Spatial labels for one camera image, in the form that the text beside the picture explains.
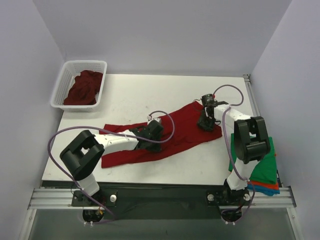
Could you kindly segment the red t-shirt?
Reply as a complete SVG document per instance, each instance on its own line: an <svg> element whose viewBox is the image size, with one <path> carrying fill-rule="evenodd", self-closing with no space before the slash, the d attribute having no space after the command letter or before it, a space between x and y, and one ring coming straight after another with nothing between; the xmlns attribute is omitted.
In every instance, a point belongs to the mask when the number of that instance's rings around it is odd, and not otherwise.
<svg viewBox="0 0 320 240"><path fill-rule="evenodd" d="M174 121L175 131L169 141L161 144L160 152L151 152L145 149L114 152L102 157L101 167L105 169L125 164L158 161L202 143L221 138L220 126L215 125L213 131L204 131L197 126L197 121L201 116L199 112L201 108L200 103L193 102L169 114Z"/></svg>

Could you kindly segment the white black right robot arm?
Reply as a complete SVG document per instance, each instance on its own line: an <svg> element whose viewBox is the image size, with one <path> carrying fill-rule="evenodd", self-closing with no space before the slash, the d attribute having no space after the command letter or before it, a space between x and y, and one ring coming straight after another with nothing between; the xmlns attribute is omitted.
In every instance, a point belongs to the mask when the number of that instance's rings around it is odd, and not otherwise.
<svg viewBox="0 0 320 240"><path fill-rule="evenodd" d="M250 176L259 161L270 153L269 135L263 117L244 114L225 102L202 107L199 123L203 129L212 128L216 120L221 121L232 164L231 174L226 179L228 188L222 190L221 197L225 203L233 204L240 197L239 191L247 187ZM236 160L233 160L231 155L226 126L233 128Z"/></svg>

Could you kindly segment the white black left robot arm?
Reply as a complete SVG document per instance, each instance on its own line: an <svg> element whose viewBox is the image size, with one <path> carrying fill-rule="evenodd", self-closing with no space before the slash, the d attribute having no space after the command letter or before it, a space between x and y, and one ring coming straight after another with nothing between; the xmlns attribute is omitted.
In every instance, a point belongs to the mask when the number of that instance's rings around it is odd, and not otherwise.
<svg viewBox="0 0 320 240"><path fill-rule="evenodd" d="M158 120L151 120L147 126L132 128L114 134L92 134L83 130L60 153L60 159L85 192L83 200L90 206L95 206L101 201L100 187L93 175L93 170L104 155L121 151L148 150L159 152L159 143L164 127Z"/></svg>

